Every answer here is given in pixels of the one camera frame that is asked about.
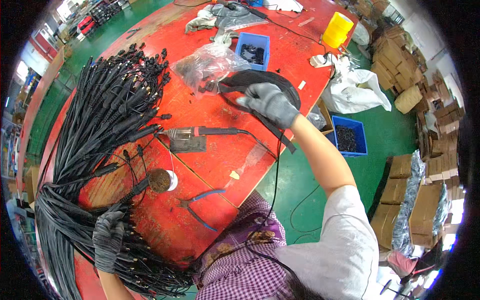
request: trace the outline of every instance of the black cable bundle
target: black cable bundle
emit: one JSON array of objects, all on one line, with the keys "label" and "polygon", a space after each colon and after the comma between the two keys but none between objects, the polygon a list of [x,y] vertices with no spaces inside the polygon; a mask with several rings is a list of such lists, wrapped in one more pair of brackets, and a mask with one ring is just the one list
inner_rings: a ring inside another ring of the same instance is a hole
[{"label": "black cable bundle", "polygon": [[[124,212],[125,234],[115,272],[125,286],[142,296],[183,296],[193,284],[188,272],[182,272],[161,257],[135,231],[130,220],[132,198],[144,192],[148,176],[138,181],[130,161],[138,154],[124,157],[113,154],[122,144],[135,142],[162,130],[159,125],[145,125],[156,117],[163,87],[170,81],[166,72],[167,50],[145,57],[132,44],[108,60],[92,57],[82,68],[77,91],[57,140],[53,182],[45,183],[35,201],[36,225],[40,245],[61,299],[81,299],[75,283],[73,250],[94,263],[92,234],[96,219],[106,211]],[[125,163],[107,164],[112,155]],[[127,165],[132,172],[133,188],[117,203],[86,211],[80,208],[80,189],[94,177],[109,174]]]}]

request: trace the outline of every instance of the purple checkered apron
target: purple checkered apron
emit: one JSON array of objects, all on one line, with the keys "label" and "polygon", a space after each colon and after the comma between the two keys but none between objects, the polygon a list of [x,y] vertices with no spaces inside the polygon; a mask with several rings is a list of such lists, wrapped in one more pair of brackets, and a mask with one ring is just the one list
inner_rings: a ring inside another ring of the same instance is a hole
[{"label": "purple checkered apron", "polygon": [[199,260],[194,276],[199,289],[196,300],[284,299],[290,295],[283,268],[250,252],[244,244],[260,223],[264,226],[252,236],[249,248],[276,258],[275,248],[287,244],[285,229],[273,211],[265,223],[269,210],[270,205],[257,191],[245,200],[232,226]]}]

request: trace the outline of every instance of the white shirt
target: white shirt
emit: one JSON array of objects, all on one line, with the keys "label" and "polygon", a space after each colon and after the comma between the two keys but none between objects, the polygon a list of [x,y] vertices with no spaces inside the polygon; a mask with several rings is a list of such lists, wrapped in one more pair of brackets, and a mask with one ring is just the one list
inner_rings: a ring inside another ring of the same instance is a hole
[{"label": "white shirt", "polygon": [[279,247],[275,254],[323,297],[374,298],[378,242],[354,186],[338,188],[328,198],[319,242]]}]

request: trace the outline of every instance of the green floor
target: green floor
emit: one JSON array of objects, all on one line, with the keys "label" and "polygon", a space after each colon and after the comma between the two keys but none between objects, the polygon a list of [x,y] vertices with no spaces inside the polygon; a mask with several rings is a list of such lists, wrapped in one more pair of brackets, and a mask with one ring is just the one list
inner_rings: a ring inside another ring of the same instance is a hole
[{"label": "green floor", "polygon": [[[72,43],[73,55],[66,61],[66,67],[71,69],[73,73],[78,73],[88,57],[98,57],[126,30],[153,11],[170,2],[169,0],[138,0],[133,3],[131,8],[114,16],[91,37],[81,42],[75,40]],[[348,49],[355,57],[361,59],[360,65],[362,69],[370,69],[371,62],[360,54],[355,43],[351,42]],[[372,204],[378,182],[382,177],[386,157],[411,153],[416,149],[414,143],[416,139],[415,114],[403,115],[393,106],[392,95],[390,93],[386,93],[386,95],[392,103],[392,111],[385,111],[380,106],[361,113],[343,115],[344,117],[363,122],[365,128],[368,155],[347,158],[347,162],[355,177],[366,211]],[[55,96],[54,91],[50,91],[49,96],[53,99]],[[51,105],[61,106],[63,102]],[[39,122],[46,123],[48,120],[54,120],[51,116],[44,116],[43,118]],[[37,138],[39,140],[45,139],[47,134],[48,131],[38,132]],[[275,170],[276,166],[271,169],[257,188],[269,202],[272,201],[274,193]],[[292,216],[291,220],[295,229],[290,223],[290,216],[294,207],[309,195],[317,185],[301,149],[297,150],[293,155],[288,151],[283,153],[280,158],[278,191],[274,210],[278,219],[285,227],[288,244],[313,242],[318,241],[320,238],[319,229],[309,233],[300,231],[309,231],[318,228],[322,224],[326,197],[321,188],[312,193]],[[194,293],[192,292],[195,290],[192,287],[186,299],[193,299]]]}]

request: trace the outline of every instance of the wire cutters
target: wire cutters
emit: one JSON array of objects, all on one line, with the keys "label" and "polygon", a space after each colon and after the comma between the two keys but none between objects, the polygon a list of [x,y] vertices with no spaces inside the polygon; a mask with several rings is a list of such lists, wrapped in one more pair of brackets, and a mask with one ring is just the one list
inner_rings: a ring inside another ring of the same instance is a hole
[{"label": "wire cutters", "polygon": [[177,204],[178,207],[182,207],[182,208],[186,208],[188,210],[188,212],[198,221],[200,222],[203,226],[207,227],[208,229],[210,230],[213,230],[215,232],[217,232],[217,230],[211,226],[209,226],[207,223],[205,223],[205,221],[203,221],[191,208],[190,208],[190,203],[192,202],[195,202],[195,201],[198,201],[208,195],[211,195],[211,194],[220,194],[220,193],[224,193],[225,190],[213,190],[213,191],[209,191],[209,192],[205,192],[199,196],[196,196],[196,197],[193,197],[192,199],[190,200],[181,200],[181,199],[178,199],[180,200],[180,204]]},{"label": "wire cutters", "polygon": [[127,39],[131,38],[135,33],[137,33],[137,31],[139,31],[140,29],[142,29],[141,27],[138,27],[138,28],[135,28],[135,29],[131,29],[129,31],[127,31],[127,33],[131,32],[132,34],[127,36]]}]

